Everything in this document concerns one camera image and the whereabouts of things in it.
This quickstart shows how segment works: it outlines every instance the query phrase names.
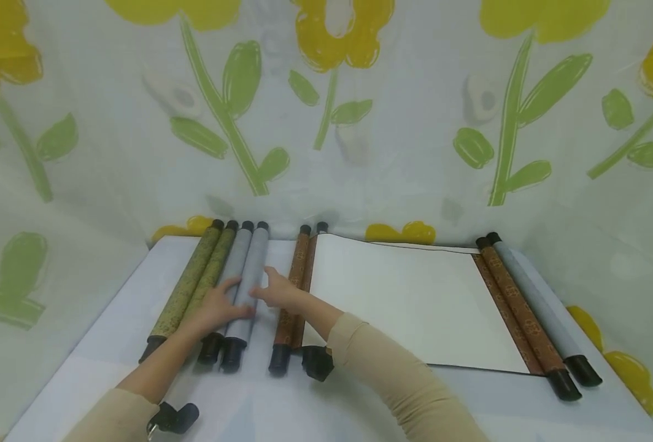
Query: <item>gray scroll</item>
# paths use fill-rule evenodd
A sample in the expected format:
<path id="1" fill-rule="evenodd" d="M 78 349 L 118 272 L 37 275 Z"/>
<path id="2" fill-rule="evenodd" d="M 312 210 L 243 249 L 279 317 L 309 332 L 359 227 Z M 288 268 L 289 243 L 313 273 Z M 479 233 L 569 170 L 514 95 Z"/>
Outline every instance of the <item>gray scroll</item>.
<path id="1" fill-rule="evenodd" d="M 503 261 L 503 265 L 518 285 L 521 294 L 525 297 L 537 320 L 540 321 L 574 378 L 586 387 L 600 385 L 601 378 L 589 364 L 587 357 L 582 353 L 582 349 L 579 348 L 577 342 L 570 336 L 548 301 L 546 301 L 546 296 L 549 295 L 544 295 L 535 283 L 530 280 L 528 274 L 497 233 L 489 233 L 487 237 L 493 243 L 493 248 L 498 252 L 500 260 Z"/>
<path id="2" fill-rule="evenodd" d="M 256 285 L 260 285 L 268 251 L 269 236 L 268 224 L 265 222 L 258 223 L 258 228 L 255 229 L 250 240 L 242 278 L 238 284 L 238 291 L 234 301 L 237 306 L 246 303 L 252 306 L 257 305 L 257 300 L 253 299 L 249 292 Z M 223 358 L 221 359 L 221 369 L 224 372 L 234 373 L 240 368 L 243 349 L 248 345 L 252 329 L 253 319 L 234 320 L 226 327 Z"/>

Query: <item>black scroll end cap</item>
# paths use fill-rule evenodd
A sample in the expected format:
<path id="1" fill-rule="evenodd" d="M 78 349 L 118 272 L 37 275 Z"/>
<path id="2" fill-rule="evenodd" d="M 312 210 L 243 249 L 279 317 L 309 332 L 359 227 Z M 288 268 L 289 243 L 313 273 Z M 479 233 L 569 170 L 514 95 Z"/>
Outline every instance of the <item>black scroll end cap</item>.
<path id="1" fill-rule="evenodd" d="M 565 359 L 565 364 L 572 372 L 572 376 L 584 387 L 596 387 L 603 382 L 583 354 L 571 355 Z"/>
<path id="2" fill-rule="evenodd" d="M 217 332 L 212 332 L 206 336 L 206 338 L 201 340 L 201 350 L 199 350 L 198 358 L 196 362 L 213 366 L 218 362 L 218 354 L 221 351 L 221 346 L 223 345 L 223 335 Z"/>
<path id="3" fill-rule="evenodd" d="M 302 368 L 304 368 L 304 371 L 307 371 L 309 367 L 316 366 L 319 347 L 316 345 L 307 345 L 303 346 L 300 350 L 302 350 Z"/>
<path id="4" fill-rule="evenodd" d="M 221 358 L 221 370 L 225 373 L 235 373 L 240 368 L 240 360 L 243 357 L 243 349 L 247 343 L 243 339 L 225 338 L 223 345 L 223 358 Z"/>
<path id="5" fill-rule="evenodd" d="M 272 376 L 281 378 L 287 374 L 287 368 L 290 364 L 292 355 L 292 346 L 288 344 L 275 344 L 272 346 L 272 356 L 268 371 Z"/>
<path id="6" fill-rule="evenodd" d="M 334 359 L 323 346 L 305 346 L 302 348 L 302 367 L 307 376 L 323 382 L 334 369 Z"/>
<path id="7" fill-rule="evenodd" d="M 148 338 L 148 346 L 145 347 L 145 352 L 142 353 L 142 356 L 137 363 L 142 363 L 145 359 L 149 358 L 150 354 L 154 353 L 155 350 L 158 349 L 166 340 L 167 338 L 164 336 L 150 336 Z"/>
<path id="8" fill-rule="evenodd" d="M 502 238 L 498 236 L 498 233 L 491 232 L 488 235 L 486 235 L 486 238 L 491 242 L 491 244 L 495 244 L 496 242 L 502 242 Z"/>
<path id="9" fill-rule="evenodd" d="M 174 424 L 170 428 L 172 433 L 184 434 L 190 429 L 193 423 L 198 419 L 198 408 L 196 405 L 189 404 L 184 405 L 179 411 L 177 411 L 177 416 L 175 417 Z"/>
<path id="10" fill-rule="evenodd" d="M 582 394 L 577 390 L 577 386 L 574 385 L 572 377 L 566 369 L 559 368 L 550 371 L 546 374 L 546 378 L 560 400 L 572 402 L 582 398 Z"/>
<path id="11" fill-rule="evenodd" d="M 317 364 L 312 370 L 307 370 L 307 376 L 312 379 L 323 382 L 334 369 L 334 359 L 331 354 L 327 353 L 326 347 L 321 347 L 317 353 Z"/>
<path id="12" fill-rule="evenodd" d="M 478 247 L 480 249 L 483 249 L 483 248 L 488 247 L 490 245 L 491 245 L 491 243 L 490 243 L 489 239 L 486 238 L 485 236 L 482 236 L 481 238 L 476 240 L 476 247 Z"/>

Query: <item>black rod end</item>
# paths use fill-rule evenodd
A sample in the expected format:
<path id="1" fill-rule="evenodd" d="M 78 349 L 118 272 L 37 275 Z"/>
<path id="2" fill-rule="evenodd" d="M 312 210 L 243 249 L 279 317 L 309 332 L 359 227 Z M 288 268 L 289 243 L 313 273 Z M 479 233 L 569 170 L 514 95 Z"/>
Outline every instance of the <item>black rod end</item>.
<path id="1" fill-rule="evenodd" d="M 571 355 L 565 359 L 565 364 L 569 368 L 572 376 L 583 387 L 596 387 L 602 383 L 601 377 L 583 354 Z"/>
<path id="2" fill-rule="evenodd" d="M 582 394 L 577 390 L 577 386 L 574 385 L 566 369 L 559 368 L 546 373 L 545 376 L 560 400 L 572 402 L 582 398 Z"/>
<path id="3" fill-rule="evenodd" d="M 224 338 L 223 357 L 221 358 L 221 370 L 225 373 L 235 373 L 240 368 L 240 360 L 243 357 L 243 349 L 246 348 L 246 341 L 239 338 Z"/>
<path id="4" fill-rule="evenodd" d="M 142 363 L 145 359 L 149 358 L 150 354 L 154 353 L 155 350 L 158 349 L 166 340 L 167 338 L 164 336 L 150 336 L 148 338 L 148 345 L 145 347 L 145 352 L 142 353 L 142 356 L 137 363 Z"/>
<path id="5" fill-rule="evenodd" d="M 271 375 L 282 377 L 287 373 L 292 355 L 292 346 L 289 344 L 275 344 L 272 346 L 272 356 L 268 371 Z"/>

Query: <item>curtain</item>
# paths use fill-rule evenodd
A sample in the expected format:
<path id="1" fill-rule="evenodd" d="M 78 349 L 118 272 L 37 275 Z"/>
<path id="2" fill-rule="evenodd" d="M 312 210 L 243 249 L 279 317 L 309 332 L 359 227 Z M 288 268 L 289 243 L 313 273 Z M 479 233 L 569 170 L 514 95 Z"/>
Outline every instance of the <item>curtain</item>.
<path id="1" fill-rule="evenodd" d="M 449 245 L 497 231 L 653 415 L 653 1 L 0 5 L 23 31 L 0 33 L 0 256 L 24 232 L 53 257 L 57 236 L 69 250 L 42 267 L 83 283 L 65 301 L 32 284 L 79 319 L 64 343 L 47 311 L 27 331 L 0 322 L 40 345 L 0 433 L 145 243 L 214 218 L 274 238 L 318 220 Z"/>

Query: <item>green stem print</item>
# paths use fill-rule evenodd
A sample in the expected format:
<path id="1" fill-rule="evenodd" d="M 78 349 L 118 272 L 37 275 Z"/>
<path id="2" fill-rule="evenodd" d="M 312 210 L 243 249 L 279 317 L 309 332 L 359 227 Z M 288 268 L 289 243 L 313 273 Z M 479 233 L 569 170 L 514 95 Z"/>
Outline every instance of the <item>green stem print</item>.
<path id="1" fill-rule="evenodd" d="M 319 103 L 317 90 L 298 71 L 290 71 L 288 82 L 295 96 L 302 103 L 307 106 L 316 106 Z M 339 84 L 339 66 L 331 70 L 330 79 L 328 79 L 325 110 L 322 113 L 322 121 L 319 123 L 317 138 L 314 139 L 314 150 L 322 149 L 331 125 L 354 125 L 363 120 L 363 117 L 367 116 L 373 107 L 372 99 L 364 99 L 364 101 L 349 101 L 334 108 L 337 84 Z"/>
<path id="2" fill-rule="evenodd" d="M 317 139 L 314 140 L 314 150 L 321 150 L 322 145 L 327 138 L 328 127 L 331 123 L 331 111 L 334 109 L 334 99 L 336 98 L 336 84 L 339 83 L 339 67 L 331 70 L 330 77 L 328 78 L 328 89 L 326 90 L 326 104 L 325 111 L 322 114 L 322 122 L 319 125 L 317 132 Z"/>
<path id="3" fill-rule="evenodd" d="M 42 201 L 53 200 L 52 185 L 49 183 L 43 161 L 54 161 L 67 155 L 79 142 L 76 121 L 71 114 L 49 128 L 34 145 L 21 125 L 15 111 L 0 94 L 0 116 L 13 135 L 25 159 L 29 175 Z"/>
<path id="4" fill-rule="evenodd" d="M 628 103 L 627 99 L 626 101 L 623 101 L 623 103 L 624 106 L 629 107 L 627 113 L 631 112 L 630 104 Z M 607 115 L 610 115 L 611 111 L 607 110 L 607 107 L 604 108 L 604 111 L 605 111 L 605 117 L 607 123 L 609 123 L 609 125 L 612 128 L 616 129 L 617 127 L 610 123 L 610 121 L 612 120 L 609 117 L 607 117 Z M 604 161 L 601 161 L 596 166 L 589 169 L 587 171 L 588 177 L 592 178 L 592 180 L 596 180 L 596 178 L 600 177 L 606 171 L 609 171 L 610 168 L 612 168 L 616 163 L 624 159 L 624 157 L 628 158 L 629 161 L 631 161 L 632 163 L 638 164 L 638 166 L 653 169 L 653 141 L 649 143 L 639 144 L 640 141 L 646 135 L 648 135 L 648 133 L 652 129 L 653 129 L 653 113 L 651 114 L 650 117 L 648 117 L 648 120 L 646 120 L 646 122 L 640 125 L 638 130 L 635 131 L 633 135 L 630 136 L 630 138 L 626 141 L 626 143 L 622 144 L 618 149 L 616 149 L 614 153 L 610 154 L 606 159 L 604 159 Z"/>
<path id="5" fill-rule="evenodd" d="M 20 232 L 7 242 L 0 261 L 0 322 L 29 330 L 44 312 L 27 299 L 47 260 L 47 240 L 38 233 Z"/>
<path id="6" fill-rule="evenodd" d="M 532 34 L 523 40 L 505 90 L 498 159 L 489 206 L 502 206 L 509 192 L 538 185 L 550 176 L 552 166 L 545 160 L 532 161 L 511 174 L 518 131 L 555 106 L 577 84 L 592 63 L 590 54 L 568 56 L 548 71 L 527 97 L 522 99 L 532 41 Z M 485 136 L 470 127 L 457 131 L 453 145 L 462 160 L 474 169 L 483 168 L 495 155 Z"/>
<path id="7" fill-rule="evenodd" d="M 47 172 L 44 171 L 44 165 L 37 157 L 37 153 L 34 152 L 32 141 L 29 140 L 27 132 L 21 126 L 18 117 L 15 115 L 15 111 L 13 111 L 13 108 L 10 107 L 10 104 L 1 95 L 0 116 L 2 117 L 2 121 L 5 121 L 7 129 L 10 130 L 10 133 L 15 138 L 20 152 L 25 158 L 29 175 L 32 176 L 32 180 L 34 181 L 34 188 L 37 189 L 39 196 L 42 197 L 42 201 L 51 201 L 53 199 L 52 185 L 49 184 L 49 178 L 47 177 Z"/>
<path id="8" fill-rule="evenodd" d="M 247 41 L 234 46 L 223 70 L 222 94 L 216 89 L 214 81 L 206 71 L 190 24 L 184 17 L 182 17 L 182 37 L 201 94 L 228 139 L 228 143 L 207 127 L 187 118 L 172 118 L 172 131 L 187 144 L 218 159 L 224 158 L 230 145 L 253 195 L 269 194 L 267 181 L 274 180 L 286 171 L 290 157 L 285 149 L 276 147 L 270 150 L 263 162 L 258 165 L 236 124 L 239 117 L 250 108 L 260 84 L 260 45 L 256 41 Z"/>
<path id="9" fill-rule="evenodd" d="M 523 95 L 523 83 L 528 70 L 530 47 L 533 35 L 530 34 L 518 51 L 516 63 L 513 64 L 511 78 L 508 79 L 505 96 L 503 98 L 503 116 L 501 117 L 501 131 L 498 139 L 498 164 L 493 177 L 493 188 L 489 197 L 489 206 L 502 206 L 505 202 L 506 181 L 511 175 L 513 153 L 516 152 L 516 139 L 518 137 L 518 110 L 520 99 Z"/>

